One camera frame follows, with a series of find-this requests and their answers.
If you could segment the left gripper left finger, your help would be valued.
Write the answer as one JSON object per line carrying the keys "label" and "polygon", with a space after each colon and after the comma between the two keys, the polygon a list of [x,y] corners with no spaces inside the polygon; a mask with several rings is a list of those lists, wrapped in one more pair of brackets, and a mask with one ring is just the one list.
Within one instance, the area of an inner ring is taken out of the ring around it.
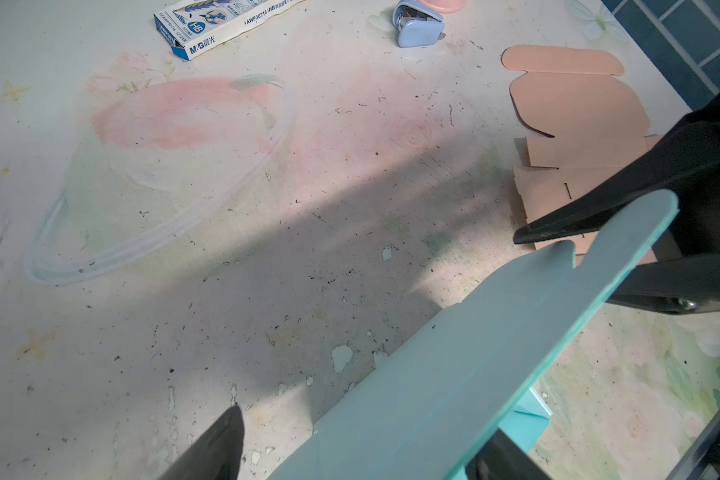
{"label": "left gripper left finger", "polygon": [[236,480],[245,427],[238,405],[229,407],[160,477],[160,480]]}

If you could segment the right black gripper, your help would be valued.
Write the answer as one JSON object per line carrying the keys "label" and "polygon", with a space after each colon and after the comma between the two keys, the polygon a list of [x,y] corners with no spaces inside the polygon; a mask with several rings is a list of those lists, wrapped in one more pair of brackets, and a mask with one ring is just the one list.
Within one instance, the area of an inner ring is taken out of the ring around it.
{"label": "right black gripper", "polygon": [[720,92],[592,191],[518,229],[513,242],[596,232],[624,206],[660,189],[678,195],[680,213],[670,231],[688,257],[635,267],[608,302],[662,314],[719,312],[720,253],[711,252],[720,252]]}

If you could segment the light blue paper box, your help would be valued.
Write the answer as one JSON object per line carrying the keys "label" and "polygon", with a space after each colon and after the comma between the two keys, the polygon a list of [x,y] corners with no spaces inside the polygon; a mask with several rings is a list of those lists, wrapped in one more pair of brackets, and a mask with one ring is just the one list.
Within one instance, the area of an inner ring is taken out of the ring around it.
{"label": "light blue paper box", "polygon": [[646,194],[599,231],[518,257],[441,310],[314,426],[277,479],[450,479],[678,213]]}

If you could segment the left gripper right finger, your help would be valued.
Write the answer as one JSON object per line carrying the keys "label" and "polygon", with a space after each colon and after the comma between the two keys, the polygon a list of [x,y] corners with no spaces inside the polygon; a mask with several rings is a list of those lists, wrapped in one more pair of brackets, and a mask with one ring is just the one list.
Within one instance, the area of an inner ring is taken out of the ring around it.
{"label": "left gripper right finger", "polygon": [[469,480],[550,480],[502,430],[497,430],[467,463]]}

